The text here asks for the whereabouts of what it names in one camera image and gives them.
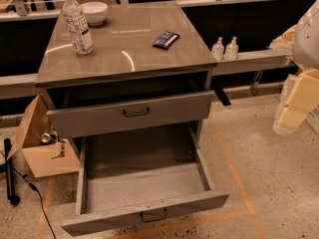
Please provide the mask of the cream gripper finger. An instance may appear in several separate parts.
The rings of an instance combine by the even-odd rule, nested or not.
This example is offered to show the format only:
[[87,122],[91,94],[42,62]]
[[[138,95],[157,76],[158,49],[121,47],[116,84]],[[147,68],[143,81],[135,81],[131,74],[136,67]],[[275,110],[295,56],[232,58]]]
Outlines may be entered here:
[[308,114],[319,106],[319,70],[289,75],[284,82],[273,130],[287,135],[299,128]]

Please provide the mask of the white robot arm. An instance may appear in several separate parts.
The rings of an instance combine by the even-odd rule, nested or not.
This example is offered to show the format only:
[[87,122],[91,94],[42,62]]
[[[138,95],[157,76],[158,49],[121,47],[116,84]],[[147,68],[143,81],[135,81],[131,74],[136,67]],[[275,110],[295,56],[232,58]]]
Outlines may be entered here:
[[270,49],[291,52],[301,73],[288,77],[280,96],[273,130],[281,135],[299,128],[319,106],[319,0],[298,23],[274,39]]

